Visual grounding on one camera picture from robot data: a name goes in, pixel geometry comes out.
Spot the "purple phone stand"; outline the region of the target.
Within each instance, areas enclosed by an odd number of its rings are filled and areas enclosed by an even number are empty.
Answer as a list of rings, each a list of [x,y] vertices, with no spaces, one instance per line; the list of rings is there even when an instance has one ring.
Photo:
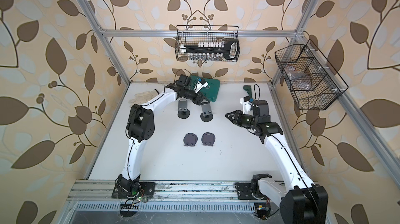
[[[215,143],[216,137],[213,133],[205,132],[202,135],[201,141],[204,146],[213,146]]]
[[[185,135],[183,139],[184,146],[186,147],[194,147],[198,142],[198,137],[194,133],[188,133]]]

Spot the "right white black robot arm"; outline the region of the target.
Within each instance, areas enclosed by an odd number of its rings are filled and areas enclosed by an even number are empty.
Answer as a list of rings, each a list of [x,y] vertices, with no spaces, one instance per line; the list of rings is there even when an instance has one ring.
[[[278,166],[283,181],[274,181],[270,174],[254,175],[248,184],[236,183],[238,197],[271,200],[278,207],[286,224],[324,224],[328,193],[316,185],[292,153],[283,130],[271,121],[265,100],[241,98],[242,110],[226,114],[234,125],[259,137]]]

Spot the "black phone stand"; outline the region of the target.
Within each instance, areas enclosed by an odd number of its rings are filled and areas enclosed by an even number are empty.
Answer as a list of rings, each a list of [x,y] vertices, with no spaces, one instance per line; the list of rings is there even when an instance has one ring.
[[[190,110],[188,109],[187,100],[179,100],[178,101],[178,117],[180,119],[187,119],[190,116]]]
[[[201,120],[207,123],[213,120],[213,117],[211,105],[209,103],[202,105]]]

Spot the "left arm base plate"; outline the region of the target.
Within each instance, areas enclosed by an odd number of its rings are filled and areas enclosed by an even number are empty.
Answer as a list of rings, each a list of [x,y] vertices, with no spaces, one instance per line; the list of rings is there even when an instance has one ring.
[[[117,184],[113,189],[112,199],[147,198],[151,199],[155,193],[155,182],[139,182],[130,189],[125,189]]]

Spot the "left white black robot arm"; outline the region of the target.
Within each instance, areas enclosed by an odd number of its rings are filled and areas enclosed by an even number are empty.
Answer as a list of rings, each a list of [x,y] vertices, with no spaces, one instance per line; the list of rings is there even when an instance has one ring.
[[[197,79],[195,86],[190,85],[192,80],[192,77],[181,75],[177,81],[166,85],[163,92],[150,101],[131,106],[125,127],[125,134],[129,140],[128,153],[124,168],[115,180],[113,198],[140,201],[145,195],[145,190],[140,185],[140,168],[146,141],[155,132],[156,112],[180,98],[190,100],[199,106],[210,102],[201,92],[201,89],[209,85],[206,79]]]

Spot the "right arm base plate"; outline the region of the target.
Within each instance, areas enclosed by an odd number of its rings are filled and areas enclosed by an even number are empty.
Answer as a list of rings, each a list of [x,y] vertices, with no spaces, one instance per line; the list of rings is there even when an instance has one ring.
[[[263,200],[270,199],[274,203],[280,203],[285,193],[285,188],[271,180],[251,181],[250,183],[235,183],[239,200]]]

